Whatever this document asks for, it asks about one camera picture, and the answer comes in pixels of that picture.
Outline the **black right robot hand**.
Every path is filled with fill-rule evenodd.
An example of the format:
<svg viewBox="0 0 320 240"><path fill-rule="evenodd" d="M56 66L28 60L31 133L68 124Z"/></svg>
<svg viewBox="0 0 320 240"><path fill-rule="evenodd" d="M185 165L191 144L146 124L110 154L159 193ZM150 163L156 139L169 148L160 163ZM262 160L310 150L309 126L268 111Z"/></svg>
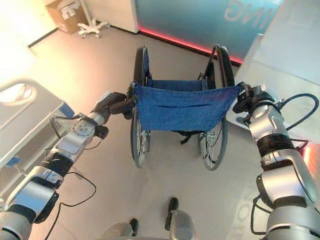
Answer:
<svg viewBox="0 0 320 240"><path fill-rule="evenodd" d="M237 102L232 108L232 111L236 114L253 112L254 106L261 101L274 102L275 99L266 91L262 90L261 86L255 86L251 89L245 90L238 95Z"/></svg>

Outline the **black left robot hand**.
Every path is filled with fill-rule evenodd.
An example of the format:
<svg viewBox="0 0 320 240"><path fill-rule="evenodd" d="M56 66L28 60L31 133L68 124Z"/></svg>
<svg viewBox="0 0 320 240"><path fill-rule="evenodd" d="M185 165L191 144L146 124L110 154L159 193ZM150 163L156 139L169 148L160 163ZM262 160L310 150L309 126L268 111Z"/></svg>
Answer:
<svg viewBox="0 0 320 240"><path fill-rule="evenodd" d="M102 116L105 123L111 115L118 114L123 114L126 120L131 120L136 104L137 100L134 96L127 96L120 92L106 92L91 112Z"/></svg>

